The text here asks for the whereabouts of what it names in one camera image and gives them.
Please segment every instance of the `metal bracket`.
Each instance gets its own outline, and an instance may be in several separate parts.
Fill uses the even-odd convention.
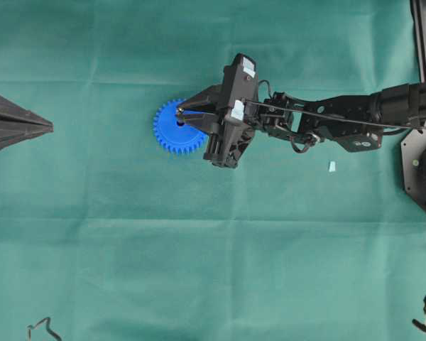
[[[426,149],[426,131],[420,134],[419,131],[413,130],[403,139],[400,147],[403,155],[405,191],[426,211],[426,182],[418,173],[421,155]]]

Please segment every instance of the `robotic arm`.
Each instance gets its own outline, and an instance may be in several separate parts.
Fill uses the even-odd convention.
[[[263,83],[269,98],[259,102],[258,86]],[[293,131],[296,113],[301,119]],[[426,130],[426,82],[310,102],[284,92],[271,94],[270,83],[258,81],[254,60],[239,53],[224,68],[222,84],[177,107],[177,120],[209,135],[204,159],[219,167],[237,167],[256,130],[288,141],[297,153],[326,139],[349,152],[370,151],[381,147],[385,135]]]

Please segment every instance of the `blue gear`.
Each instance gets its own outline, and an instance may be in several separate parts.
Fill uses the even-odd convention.
[[[169,101],[162,106],[153,120],[153,133],[159,144],[171,153],[192,153],[199,148],[207,138],[207,135],[189,124],[178,125],[175,117],[177,105],[184,102],[183,99]]]

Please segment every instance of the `gear teeth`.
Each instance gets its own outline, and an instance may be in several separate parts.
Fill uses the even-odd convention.
[[[191,142],[187,144],[184,144],[182,142],[180,144],[173,145],[172,141],[166,140],[165,134],[162,134],[161,129],[170,129],[170,127],[167,127],[167,122],[161,122],[161,118],[166,118],[168,115],[171,114],[172,107],[174,104],[179,104],[181,102],[184,102],[185,100],[186,99],[179,98],[168,101],[167,104],[163,105],[161,108],[158,109],[152,121],[153,135],[158,140],[158,143],[168,153],[173,153],[175,155],[187,155],[189,153],[192,153],[205,142],[205,139],[207,137],[204,133],[199,131],[199,134],[196,135]]]

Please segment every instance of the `small white piece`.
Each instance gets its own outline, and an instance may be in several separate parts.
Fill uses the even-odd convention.
[[[244,104],[242,101],[236,100],[234,108],[232,109],[232,112],[230,114],[235,119],[239,119],[240,121],[243,121],[244,116]]]
[[[330,173],[336,172],[336,161],[330,161],[329,162],[328,171]]]
[[[243,71],[250,75],[252,78],[256,75],[256,68],[248,58],[243,57]]]

